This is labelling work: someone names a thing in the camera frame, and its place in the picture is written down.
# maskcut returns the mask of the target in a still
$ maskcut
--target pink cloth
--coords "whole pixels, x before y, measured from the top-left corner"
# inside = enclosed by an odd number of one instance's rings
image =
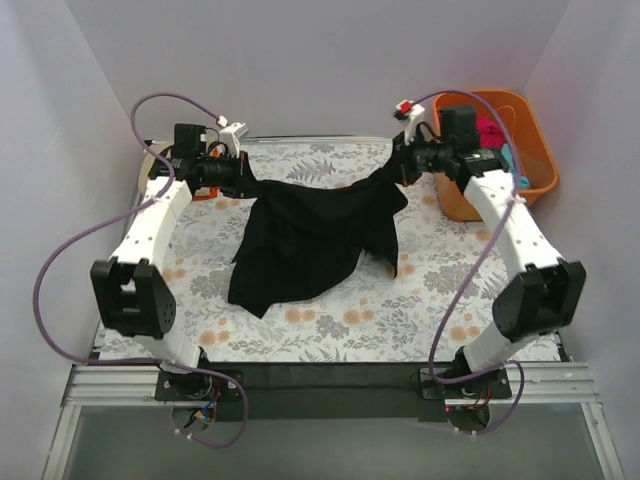
[[[479,117],[476,120],[476,128],[480,133],[480,148],[502,148],[506,143],[500,127],[493,120]]]

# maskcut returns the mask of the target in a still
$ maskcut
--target glass panel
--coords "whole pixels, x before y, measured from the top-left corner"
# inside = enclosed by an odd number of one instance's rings
[[[492,407],[495,418],[506,406]],[[173,434],[164,407],[85,407],[67,480],[601,479],[580,405],[522,405],[497,432],[471,439],[410,420],[254,421],[215,451]],[[236,424],[213,425],[222,439]]]

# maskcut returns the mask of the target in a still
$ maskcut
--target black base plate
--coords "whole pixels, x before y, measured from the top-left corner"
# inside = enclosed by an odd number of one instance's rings
[[[201,368],[236,378],[251,402],[250,418],[350,419],[406,418],[445,422],[444,401],[425,401],[419,384],[425,363],[209,363]],[[196,401],[194,382],[162,372],[155,399],[162,402]],[[217,422],[242,419],[237,389],[220,384]],[[209,400],[210,395],[199,398]]]
[[[446,367],[436,367],[435,373],[439,375],[446,371]],[[504,369],[491,373],[487,377],[474,380],[468,384],[441,385],[431,380],[428,369],[420,371],[420,384],[422,386],[422,397],[425,400],[449,400],[469,398],[473,400],[481,392],[491,389],[491,398],[508,399],[512,392],[507,379],[507,372]]]

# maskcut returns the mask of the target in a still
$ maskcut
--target black mounting bracket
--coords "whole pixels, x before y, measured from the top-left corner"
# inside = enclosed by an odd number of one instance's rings
[[[509,170],[500,150],[480,148],[473,106],[441,109],[440,127],[441,136],[432,140],[427,141],[420,129],[409,145],[404,143],[404,132],[393,139],[390,177],[395,183],[411,185],[422,172],[442,172],[464,193],[472,177],[492,170]]]
[[[434,369],[438,377],[445,376],[450,371],[449,367],[438,367]],[[451,399],[471,399],[478,395],[491,391],[493,399],[511,398],[512,392],[509,386],[509,379],[504,368],[494,370],[486,375],[475,378],[468,382],[456,383],[453,385],[443,385],[433,381],[429,375],[429,369],[420,371],[420,385],[422,396],[425,400],[451,400]]]
[[[126,337],[146,335],[156,340],[171,330],[175,298],[158,269],[147,260],[137,265],[118,263],[117,257],[97,260],[90,276],[105,327]]]
[[[240,157],[231,157],[224,152],[217,157],[210,156],[207,144],[203,140],[206,127],[177,123],[174,126],[174,144],[171,146],[171,165],[176,180],[186,181],[191,194],[200,188],[219,188],[223,195],[230,198],[254,198],[259,193],[247,152],[241,151]],[[209,146],[220,144],[214,142]],[[167,166],[156,160],[149,172],[149,178],[168,176]]]
[[[513,278],[493,302],[498,330],[512,342],[534,334],[544,335],[573,320],[587,272],[581,262],[536,268]]]
[[[198,367],[208,370],[214,368],[206,361],[201,361]],[[217,368],[215,371],[234,378],[240,385],[244,383],[242,370]],[[238,389],[232,382],[199,373],[172,373],[165,370],[158,375],[154,398],[159,402],[209,401],[213,399],[214,393],[220,403],[241,400]]]

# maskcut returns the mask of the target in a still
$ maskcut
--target teal cloth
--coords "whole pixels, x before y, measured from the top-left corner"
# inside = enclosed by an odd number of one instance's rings
[[[509,171],[515,172],[516,168],[513,165],[513,155],[511,154],[511,149],[509,148],[509,144],[505,143],[502,147],[502,156],[509,164]],[[529,183],[529,179],[524,175],[520,178],[520,190],[527,190],[531,188],[531,184]]]

